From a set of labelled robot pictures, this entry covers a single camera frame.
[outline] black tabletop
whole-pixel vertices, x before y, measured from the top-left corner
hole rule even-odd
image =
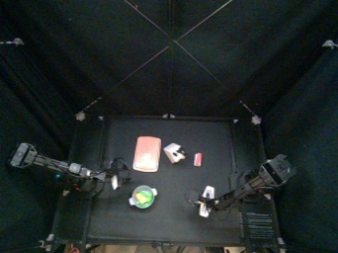
[[[162,148],[171,143],[179,144],[189,155],[184,160],[171,164],[162,151],[158,172],[132,170],[132,181],[116,191],[106,185],[103,193],[94,200],[88,241],[214,246],[241,243],[238,210],[213,213],[205,218],[186,199],[186,193],[203,191],[206,186],[215,188],[217,197],[230,191],[230,175],[237,171],[231,124],[233,121],[110,118],[104,121],[104,131],[95,130],[91,124],[80,127],[71,153],[76,161],[92,163],[99,159],[104,162],[124,157],[132,169],[139,136],[160,138]],[[203,154],[201,167],[193,165],[197,152]],[[132,191],[140,185],[148,185],[159,192],[152,206],[144,210],[128,203]]]

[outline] pink object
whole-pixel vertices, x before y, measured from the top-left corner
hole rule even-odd
[[[138,138],[134,169],[143,172],[156,172],[159,170],[162,152],[162,140],[151,136]]]
[[[202,157],[203,157],[202,153],[197,153],[195,154],[195,159],[194,159],[194,166],[195,167],[201,167],[201,165],[202,165]]]

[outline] black backdrop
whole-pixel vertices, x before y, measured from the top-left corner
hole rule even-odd
[[[103,97],[86,113],[250,117],[243,100],[269,154],[299,166],[282,234],[335,250],[337,53],[322,44],[338,35],[337,10],[334,0],[1,1],[0,42],[26,43],[0,44],[1,247],[44,238],[54,215],[54,183],[18,179],[11,148],[27,141],[66,158],[74,114]]]

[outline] yellow object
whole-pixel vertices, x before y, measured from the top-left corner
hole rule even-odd
[[[135,195],[135,198],[142,205],[148,201],[148,198],[140,193]]]

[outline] green object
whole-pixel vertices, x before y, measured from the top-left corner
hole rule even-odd
[[[140,191],[138,193],[138,195],[140,195],[143,198],[146,198],[146,201],[142,201],[142,202],[136,199],[138,206],[140,206],[140,207],[148,206],[154,201],[154,194],[148,191]]]

